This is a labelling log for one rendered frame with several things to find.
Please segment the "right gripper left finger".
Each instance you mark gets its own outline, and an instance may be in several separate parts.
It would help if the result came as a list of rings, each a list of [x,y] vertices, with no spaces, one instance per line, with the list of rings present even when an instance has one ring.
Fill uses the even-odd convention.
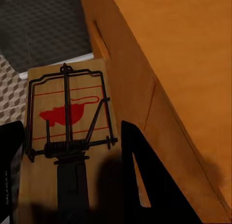
[[[20,120],[0,126],[0,179],[25,139]]]

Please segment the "mousetrap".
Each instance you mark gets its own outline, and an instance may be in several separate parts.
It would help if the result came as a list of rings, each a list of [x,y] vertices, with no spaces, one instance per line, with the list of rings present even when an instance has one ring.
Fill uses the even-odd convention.
[[[17,224],[125,224],[104,59],[28,69]]]

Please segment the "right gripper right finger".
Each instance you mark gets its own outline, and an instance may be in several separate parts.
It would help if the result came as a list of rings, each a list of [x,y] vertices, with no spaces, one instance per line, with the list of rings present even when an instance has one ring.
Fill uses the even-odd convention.
[[[125,224],[203,224],[140,129],[121,122]],[[140,205],[134,153],[151,208]]]

